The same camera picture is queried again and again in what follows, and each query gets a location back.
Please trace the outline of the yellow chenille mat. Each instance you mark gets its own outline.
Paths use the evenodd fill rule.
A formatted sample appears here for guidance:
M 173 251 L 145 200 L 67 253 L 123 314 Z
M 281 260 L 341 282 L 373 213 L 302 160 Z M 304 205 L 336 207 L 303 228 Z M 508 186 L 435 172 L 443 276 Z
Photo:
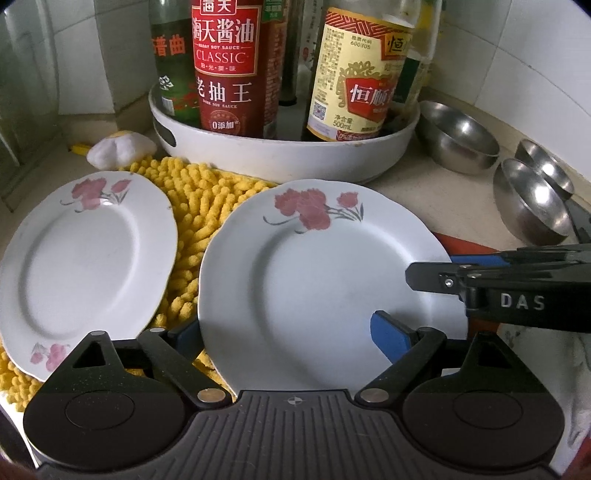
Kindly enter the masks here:
M 242 202 L 269 190 L 271 183 L 174 157 L 147 157 L 126 168 L 98 172 L 138 174 L 168 197 L 177 226 L 177 253 L 161 302 L 143 330 L 169 330 L 183 324 L 197 312 L 199 268 L 211 238 Z M 44 382 L 20 371 L 1 340 L 1 395 L 5 401 L 23 411 Z

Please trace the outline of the purple neck clear bottle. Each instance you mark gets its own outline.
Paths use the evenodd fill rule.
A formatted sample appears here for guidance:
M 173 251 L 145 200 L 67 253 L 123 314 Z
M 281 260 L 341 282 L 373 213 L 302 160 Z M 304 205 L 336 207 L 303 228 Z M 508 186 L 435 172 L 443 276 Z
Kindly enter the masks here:
M 402 128 L 410 120 L 418 103 L 435 56 L 443 6 L 443 0 L 421 2 L 420 15 L 390 108 L 396 128 Z

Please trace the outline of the yellow cap vinegar bottle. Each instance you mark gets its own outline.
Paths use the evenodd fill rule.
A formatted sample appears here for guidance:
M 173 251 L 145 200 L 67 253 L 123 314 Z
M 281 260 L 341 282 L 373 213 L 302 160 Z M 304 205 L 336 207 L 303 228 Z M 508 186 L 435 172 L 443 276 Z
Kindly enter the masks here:
M 420 1 L 328 1 L 304 140 L 377 137 L 421 13 Z

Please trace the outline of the pink flower plate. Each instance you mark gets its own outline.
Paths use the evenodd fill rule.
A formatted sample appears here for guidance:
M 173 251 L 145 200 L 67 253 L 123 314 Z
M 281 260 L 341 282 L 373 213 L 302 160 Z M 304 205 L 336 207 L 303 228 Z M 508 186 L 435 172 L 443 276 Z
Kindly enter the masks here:
M 298 180 L 263 191 L 205 251 L 205 350 L 233 392 L 356 392 L 389 366 L 370 337 L 376 311 L 466 337 L 459 299 L 414 291 L 405 278 L 414 262 L 448 258 L 415 214 L 368 188 Z
M 168 197 L 129 172 L 98 172 L 49 194 L 1 260 L 1 340 L 44 382 L 91 331 L 136 337 L 161 302 L 177 253 Z

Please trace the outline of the steel bowl front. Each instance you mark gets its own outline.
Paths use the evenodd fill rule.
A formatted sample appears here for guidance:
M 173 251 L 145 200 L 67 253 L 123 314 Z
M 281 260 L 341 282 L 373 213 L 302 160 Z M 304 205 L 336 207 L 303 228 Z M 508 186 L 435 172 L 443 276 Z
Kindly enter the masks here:
M 558 245 L 570 236 L 572 223 L 564 201 L 522 161 L 507 158 L 498 165 L 493 193 L 503 223 L 527 245 Z

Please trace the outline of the steel bowl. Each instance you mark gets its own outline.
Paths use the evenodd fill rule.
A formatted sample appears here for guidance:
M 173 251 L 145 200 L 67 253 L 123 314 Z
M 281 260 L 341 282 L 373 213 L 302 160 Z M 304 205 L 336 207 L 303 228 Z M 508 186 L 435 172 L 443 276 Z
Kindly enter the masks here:
M 559 162 L 536 142 L 529 139 L 521 140 L 515 158 L 541 175 L 562 200 L 569 200 L 573 196 L 575 189 L 570 177 Z
M 423 100 L 416 126 L 425 152 L 447 170 L 479 175 L 491 168 L 500 155 L 496 137 L 461 110 L 446 104 Z
M 558 245 L 570 236 L 572 223 L 564 201 L 522 161 L 507 158 L 498 165 L 493 193 L 503 223 L 527 245 Z

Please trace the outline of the red cloth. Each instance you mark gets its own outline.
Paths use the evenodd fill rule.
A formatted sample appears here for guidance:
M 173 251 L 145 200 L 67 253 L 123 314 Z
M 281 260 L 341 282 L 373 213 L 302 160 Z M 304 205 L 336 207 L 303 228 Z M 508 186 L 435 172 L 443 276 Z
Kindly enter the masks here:
M 480 255 L 493 254 L 496 250 L 488 246 L 463 240 L 457 237 L 434 232 L 434 235 L 442 243 L 450 256 L 452 255 Z M 489 331 L 496 333 L 500 327 L 499 323 L 484 321 L 478 318 L 468 318 L 468 338 L 472 339 L 478 332 Z

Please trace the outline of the white rotating condiment rack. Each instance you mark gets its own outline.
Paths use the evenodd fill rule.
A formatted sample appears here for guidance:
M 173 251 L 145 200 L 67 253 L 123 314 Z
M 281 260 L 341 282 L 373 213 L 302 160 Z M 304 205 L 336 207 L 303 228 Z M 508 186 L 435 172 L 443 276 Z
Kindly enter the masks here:
M 214 133 L 201 127 L 200 112 L 197 125 L 177 121 L 163 111 L 159 87 L 153 88 L 149 96 L 156 133 L 169 154 L 191 163 L 204 162 L 219 169 L 280 183 L 299 179 L 369 182 L 393 167 L 405 154 L 419 113 L 413 110 L 410 120 L 402 128 L 396 128 L 389 109 L 380 134 L 372 139 L 346 142 L 304 140 L 312 70 L 317 59 L 318 34 L 322 31 L 327 1 L 317 3 L 320 24 L 310 35 L 315 55 L 307 69 L 308 79 L 304 83 L 303 94 L 296 91 L 300 65 L 294 48 L 301 34 L 304 3 L 288 2 L 276 137 L 249 138 Z

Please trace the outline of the red label soy sauce bottle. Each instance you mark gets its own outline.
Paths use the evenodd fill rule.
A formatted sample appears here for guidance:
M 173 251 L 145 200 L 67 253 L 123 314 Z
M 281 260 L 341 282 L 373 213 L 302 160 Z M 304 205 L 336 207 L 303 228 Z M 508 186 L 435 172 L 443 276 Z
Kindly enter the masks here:
M 276 137 L 290 3 L 200 0 L 191 4 L 201 127 L 249 138 Z

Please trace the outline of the green label dark bottle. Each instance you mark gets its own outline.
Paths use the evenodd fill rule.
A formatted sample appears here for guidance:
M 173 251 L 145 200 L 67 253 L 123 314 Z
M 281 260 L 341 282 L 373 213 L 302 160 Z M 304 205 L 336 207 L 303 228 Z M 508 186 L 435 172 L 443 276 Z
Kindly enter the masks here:
M 190 1 L 152 0 L 148 15 L 163 111 L 177 121 L 197 125 Z

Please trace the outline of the garlic bulb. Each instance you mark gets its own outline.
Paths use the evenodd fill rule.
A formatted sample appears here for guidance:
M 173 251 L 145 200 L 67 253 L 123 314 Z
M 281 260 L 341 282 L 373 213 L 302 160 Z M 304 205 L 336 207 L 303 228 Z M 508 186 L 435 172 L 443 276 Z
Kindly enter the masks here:
M 129 167 L 133 162 L 151 156 L 156 144 L 148 137 L 133 131 L 118 131 L 90 148 L 86 159 L 97 170 L 117 170 Z

